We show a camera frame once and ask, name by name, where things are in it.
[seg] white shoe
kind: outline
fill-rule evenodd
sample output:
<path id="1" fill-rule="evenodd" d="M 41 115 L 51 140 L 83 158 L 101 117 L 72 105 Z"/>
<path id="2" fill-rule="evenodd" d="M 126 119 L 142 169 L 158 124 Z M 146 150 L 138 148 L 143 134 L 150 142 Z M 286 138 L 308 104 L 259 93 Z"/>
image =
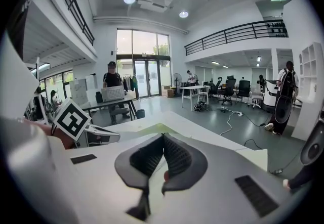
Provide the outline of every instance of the white shoe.
<path id="1" fill-rule="evenodd" d="M 290 190 L 288 179 L 284 179 L 284 180 L 282 181 L 282 186 L 283 186 L 284 188 Z"/>
<path id="2" fill-rule="evenodd" d="M 269 123 L 269 124 L 265 125 L 264 128 L 265 128 L 267 131 L 271 131 L 271 130 L 273 130 L 273 123 Z"/>

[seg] ceiling air conditioner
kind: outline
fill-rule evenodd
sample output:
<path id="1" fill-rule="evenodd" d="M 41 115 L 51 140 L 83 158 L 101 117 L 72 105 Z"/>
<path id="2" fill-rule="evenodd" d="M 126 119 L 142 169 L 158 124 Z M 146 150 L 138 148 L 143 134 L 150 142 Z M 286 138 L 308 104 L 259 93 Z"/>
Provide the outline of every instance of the ceiling air conditioner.
<path id="1" fill-rule="evenodd" d="M 137 3 L 141 5 L 142 9 L 163 13 L 171 2 L 172 0 L 138 0 Z"/>

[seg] hanging clothes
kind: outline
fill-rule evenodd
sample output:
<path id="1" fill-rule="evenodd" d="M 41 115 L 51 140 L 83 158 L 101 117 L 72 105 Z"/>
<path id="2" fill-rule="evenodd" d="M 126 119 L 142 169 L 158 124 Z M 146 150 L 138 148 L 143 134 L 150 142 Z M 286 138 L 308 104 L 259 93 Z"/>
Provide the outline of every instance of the hanging clothes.
<path id="1" fill-rule="evenodd" d="M 131 79 L 129 76 L 126 78 L 126 83 L 127 83 L 127 88 L 131 90 Z"/>
<path id="2" fill-rule="evenodd" d="M 124 77 L 123 79 L 123 86 L 124 86 L 124 89 L 126 90 L 126 92 L 128 92 L 128 88 L 127 88 L 127 84 L 126 84 L 126 79 Z"/>
<path id="3" fill-rule="evenodd" d="M 132 79 L 130 79 L 130 83 L 131 83 L 131 90 L 134 91 L 134 82 Z"/>
<path id="4" fill-rule="evenodd" d="M 137 79 L 136 79 L 136 76 L 133 76 L 132 81 L 133 81 L 133 86 L 136 89 L 137 88 Z"/>

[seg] white crate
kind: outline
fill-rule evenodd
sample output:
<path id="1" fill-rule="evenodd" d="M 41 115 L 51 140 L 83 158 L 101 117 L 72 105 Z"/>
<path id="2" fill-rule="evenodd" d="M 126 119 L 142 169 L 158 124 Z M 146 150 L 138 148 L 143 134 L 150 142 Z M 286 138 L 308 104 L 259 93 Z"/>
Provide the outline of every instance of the white crate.
<path id="1" fill-rule="evenodd" d="M 122 85 L 103 88 L 101 89 L 101 94 L 104 102 L 119 100 L 125 97 L 124 87 Z"/>

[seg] doorway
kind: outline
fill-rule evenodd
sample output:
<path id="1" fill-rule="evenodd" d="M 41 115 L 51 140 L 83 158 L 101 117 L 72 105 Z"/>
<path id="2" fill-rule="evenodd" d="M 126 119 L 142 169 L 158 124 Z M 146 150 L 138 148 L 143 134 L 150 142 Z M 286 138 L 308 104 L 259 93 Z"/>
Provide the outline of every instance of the doorway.
<path id="1" fill-rule="evenodd" d="M 134 73 L 140 98 L 160 95 L 159 60 L 134 60 Z"/>

